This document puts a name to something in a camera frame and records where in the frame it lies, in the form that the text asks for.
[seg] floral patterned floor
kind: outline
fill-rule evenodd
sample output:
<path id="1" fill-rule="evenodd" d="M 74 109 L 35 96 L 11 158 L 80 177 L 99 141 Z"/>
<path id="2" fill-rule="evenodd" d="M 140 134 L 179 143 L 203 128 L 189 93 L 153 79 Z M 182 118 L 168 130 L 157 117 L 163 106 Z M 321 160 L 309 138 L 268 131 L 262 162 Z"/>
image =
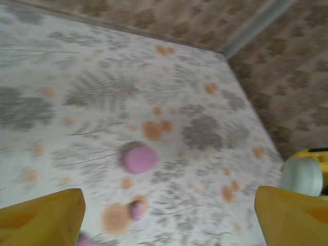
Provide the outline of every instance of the floral patterned floor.
<path id="1" fill-rule="evenodd" d="M 281 159 L 222 55 L 0 6 L 0 207 L 79 187 L 97 246 L 263 246 Z M 130 175 L 139 141 L 160 158 Z M 141 221 L 127 204 L 144 202 Z"/>

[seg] fern leaf pattern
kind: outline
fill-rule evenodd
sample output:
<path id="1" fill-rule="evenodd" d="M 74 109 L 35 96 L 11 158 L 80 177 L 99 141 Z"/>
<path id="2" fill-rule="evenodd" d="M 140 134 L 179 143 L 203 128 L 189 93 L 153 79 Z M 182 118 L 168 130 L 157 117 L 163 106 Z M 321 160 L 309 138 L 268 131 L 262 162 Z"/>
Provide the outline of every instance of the fern leaf pattern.
<path id="1" fill-rule="evenodd" d="M 231 122 L 226 125 L 225 144 L 228 149 L 243 149 L 247 146 L 250 131 L 240 122 Z"/>
<path id="2" fill-rule="evenodd" d="M 133 80 L 122 74 L 115 77 L 103 71 L 99 76 L 84 70 L 72 83 L 64 105 L 108 109 L 110 112 L 118 110 L 123 116 L 126 114 L 127 100 L 136 97 L 138 93 L 139 90 L 133 84 Z"/>

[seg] purple ball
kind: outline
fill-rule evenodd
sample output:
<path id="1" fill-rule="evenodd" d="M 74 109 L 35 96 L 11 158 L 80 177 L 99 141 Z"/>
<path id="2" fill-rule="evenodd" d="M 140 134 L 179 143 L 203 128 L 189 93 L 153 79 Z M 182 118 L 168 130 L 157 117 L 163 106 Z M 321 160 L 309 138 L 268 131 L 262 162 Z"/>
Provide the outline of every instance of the purple ball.
<path id="1" fill-rule="evenodd" d="M 77 241 L 76 246 L 95 246 L 96 243 L 88 236 L 81 236 Z"/>

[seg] wall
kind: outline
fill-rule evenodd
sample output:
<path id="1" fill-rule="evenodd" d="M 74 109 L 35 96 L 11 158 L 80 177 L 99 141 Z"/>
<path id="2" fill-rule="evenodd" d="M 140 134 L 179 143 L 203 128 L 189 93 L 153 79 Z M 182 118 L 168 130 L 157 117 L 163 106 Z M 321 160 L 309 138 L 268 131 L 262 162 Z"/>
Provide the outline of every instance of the wall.
<path id="1" fill-rule="evenodd" d="M 219 50 L 272 0 L 17 0 Z"/>
<path id="2" fill-rule="evenodd" d="M 327 18 L 300 0 L 229 60 L 284 158 L 328 146 Z"/>

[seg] yellow plastic part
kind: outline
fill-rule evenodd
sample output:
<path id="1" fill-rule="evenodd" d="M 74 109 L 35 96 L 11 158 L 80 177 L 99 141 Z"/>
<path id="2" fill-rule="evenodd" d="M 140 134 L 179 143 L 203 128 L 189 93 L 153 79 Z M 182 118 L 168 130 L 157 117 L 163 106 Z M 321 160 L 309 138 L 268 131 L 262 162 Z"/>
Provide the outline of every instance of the yellow plastic part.
<path id="1" fill-rule="evenodd" d="M 327 246 L 328 200 L 261 186 L 255 211 L 268 246 Z"/>
<path id="2" fill-rule="evenodd" d="M 76 246 L 85 209 L 81 189 L 0 209 L 0 245 Z"/>

